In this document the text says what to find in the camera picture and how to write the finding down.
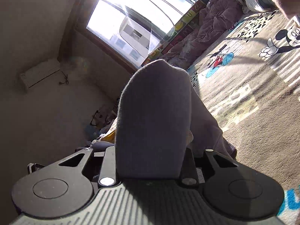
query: triangular cutout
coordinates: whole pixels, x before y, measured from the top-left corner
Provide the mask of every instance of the triangular cutout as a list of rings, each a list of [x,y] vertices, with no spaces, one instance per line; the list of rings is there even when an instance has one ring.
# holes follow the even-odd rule
[[[63,166],[63,167],[76,167],[79,162],[81,161],[81,159],[83,158],[84,156],[84,153],[80,153],[76,156],[73,156],[72,158],[62,162],[62,163],[59,163],[59,166]]]
[[[219,155],[214,155],[214,159],[216,160],[220,168],[237,167],[237,165]]]

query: cartoon hand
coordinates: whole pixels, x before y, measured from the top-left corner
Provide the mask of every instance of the cartoon hand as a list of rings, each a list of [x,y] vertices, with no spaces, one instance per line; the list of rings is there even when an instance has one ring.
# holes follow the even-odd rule
[[[268,58],[270,56],[275,55],[278,52],[278,48],[276,46],[274,46],[272,39],[269,38],[267,41],[267,45],[266,47],[264,47],[259,54],[259,57],[263,58]]]

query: window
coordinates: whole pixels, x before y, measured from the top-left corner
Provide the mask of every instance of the window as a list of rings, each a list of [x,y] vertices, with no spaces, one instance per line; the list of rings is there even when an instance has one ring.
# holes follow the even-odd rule
[[[194,3],[195,0],[99,0],[87,29],[140,68]]]

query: beige blanket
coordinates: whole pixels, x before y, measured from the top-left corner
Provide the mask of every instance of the beige blanket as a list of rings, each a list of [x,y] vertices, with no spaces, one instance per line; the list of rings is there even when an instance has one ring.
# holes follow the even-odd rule
[[[286,224],[300,224],[299,47],[300,29],[279,11],[252,14],[188,69],[237,160],[284,188]]]

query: crumpled quilt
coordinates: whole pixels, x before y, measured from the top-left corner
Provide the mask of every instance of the crumpled quilt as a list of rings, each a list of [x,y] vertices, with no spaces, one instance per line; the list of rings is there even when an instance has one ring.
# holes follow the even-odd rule
[[[242,14],[241,5],[235,0],[210,0],[199,12],[199,27],[160,58],[186,70]]]

